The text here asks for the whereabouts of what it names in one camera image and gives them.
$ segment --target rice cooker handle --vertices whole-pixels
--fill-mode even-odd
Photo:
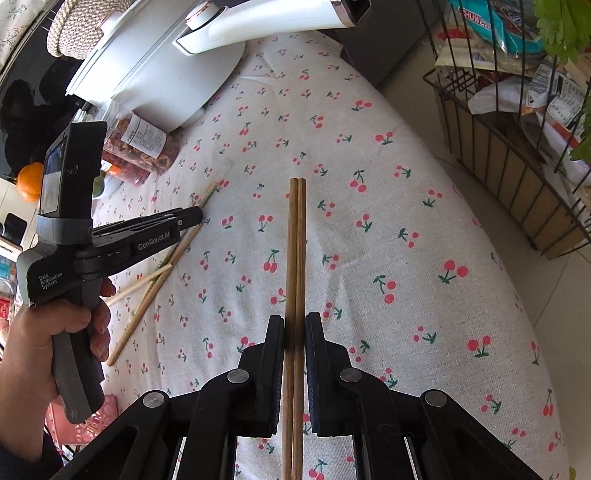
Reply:
[[[250,0],[220,9],[207,0],[186,18],[191,32],[177,44],[191,54],[280,33],[354,27],[371,0]]]

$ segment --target phone screen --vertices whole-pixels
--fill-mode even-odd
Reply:
[[[45,158],[43,185],[41,187],[41,215],[55,212],[59,205],[61,172],[64,164],[66,145],[67,137],[64,137]]]

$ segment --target white rice cooker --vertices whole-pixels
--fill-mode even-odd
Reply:
[[[279,33],[346,28],[370,0],[137,0],[102,25],[105,35],[67,94],[122,103],[165,132],[187,126],[236,67],[245,41]]]

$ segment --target tile floor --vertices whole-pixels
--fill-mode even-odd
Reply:
[[[504,208],[443,143],[431,87],[427,41],[419,43],[384,82],[381,93],[443,164],[487,231],[534,325],[556,389],[577,478],[591,478],[591,246],[547,261]]]

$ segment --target wooden chopstick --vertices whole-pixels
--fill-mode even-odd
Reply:
[[[209,197],[214,192],[216,186],[217,186],[216,183],[212,183],[207,188],[207,190],[205,191],[205,194],[203,195],[203,198],[199,202],[199,205],[198,205],[199,207],[202,208],[207,203],[207,201],[209,200]],[[117,361],[117,359],[119,358],[119,355],[123,351],[123,348],[125,347],[125,345],[129,341],[131,335],[133,334],[135,329],[138,327],[140,321],[142,320],[144,313],[146,312],[146,310],[148,310],[149,306],[152,304],[152,302],[156,298],[156,295],[158,294],[160,288],[162,287],[162,285],[164,285],[164,282],[166,282],[166,279],[168,279],[168,276],[172,273],[174,266],[178,263],[180,258],[183,256],[185,250],[187,249],[187,247],[189,246],[189,244],[191,243],[193,238],[195,238],[195,235],[197,235],[199,230],[201,230],[201,226],[202,226],[202,224],[196,225],[196,226],[190,228],[189,230],[187,230],[185,232],[185,234],[183,235],[183,237],[181,238],[181,241],[179,243],[177,243],[177,246],[175,247],[175,249],[166,258],[165,262],[170,263],[172,265],[172,267],[168,268],[167,270],[162,272],[158,276],[156,281],[149,286],[148,290],[146,291],[142,300],[140,301],[138,307],[135,309],[135,314],[131,317],[131,321],[129,322],[127,327],[125,327],[123,335],[121,336],[119,341],[116,343],[115,348],[113,349],[113,352],[111,353],[111,355],[109,356],[109,359],[107,360],[107,365],[109,367],[112,367],[115,364],[115,362]]]
[[[306,180],[298,179],[297,211],[297,285],[295,291],[295,353],[293,400],[293,454],[291,478],[299,480],[303,474],[304,434],[304,318],[306,316]]]
[[[138,288],[141,288],[144,285],[146,285],[146,283],[152,282],[153,279],[155,279],[156,277],[159,277],[162,273],[166,272],[169,268],[172,268],[172,267],[173,267],[173,265],[170,263],[166,264],[163,267],[160,267],[158,270],[156,270],[156,271],[152,272],[150,275],[142,278],[140,281],[134,282],[129,287],[124,288],[117,295],[115,295],[113,297],[109,297],[108,299],[105,299],[105,303],[107,304],[108,307],[110,307],[111,305],[114,305],[118,301],[124,299],[127,295],[135,292]]]
[[[283,359],[283,438],[281,479],[291,479],[293,444],[293,400],[294,400],[294,348],[296,335],[297,300],[297,212],[299,185],[297,179],[290,180],[290,207],[287,221],[287,283],[285,285],[285,339]]]

